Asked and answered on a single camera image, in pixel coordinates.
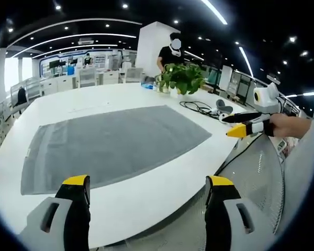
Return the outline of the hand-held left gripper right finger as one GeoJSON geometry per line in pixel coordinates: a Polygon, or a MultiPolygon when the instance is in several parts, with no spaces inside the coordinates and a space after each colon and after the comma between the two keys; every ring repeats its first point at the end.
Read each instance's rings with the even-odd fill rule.
{"type": "Polygon", "coordinates": [[[268,218],[232,181],[207,176],[205,199],[205,250],[270,249],[275,237],[268,218]]]}

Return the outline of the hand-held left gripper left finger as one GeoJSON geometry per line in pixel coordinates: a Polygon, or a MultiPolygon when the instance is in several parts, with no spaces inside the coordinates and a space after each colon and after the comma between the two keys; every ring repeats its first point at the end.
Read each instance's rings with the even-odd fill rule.
{"type": "Polygon", "coordinates": [[[89,250],[90,176],[66,179],[27,216],[19,238],[28,250],[89,250]]]}

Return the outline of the person's right hand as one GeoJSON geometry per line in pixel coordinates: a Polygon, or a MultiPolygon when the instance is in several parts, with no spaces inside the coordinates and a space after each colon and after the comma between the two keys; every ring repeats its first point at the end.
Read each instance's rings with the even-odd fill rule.
{"type": "Polygon", "coordinates": [[[270,123],[273,124],[273,136],[279,138],[301,139],[308,132],[311,122],[307,118],[287,116],[282,113],[275,113],[270,117],[270,123]]]}

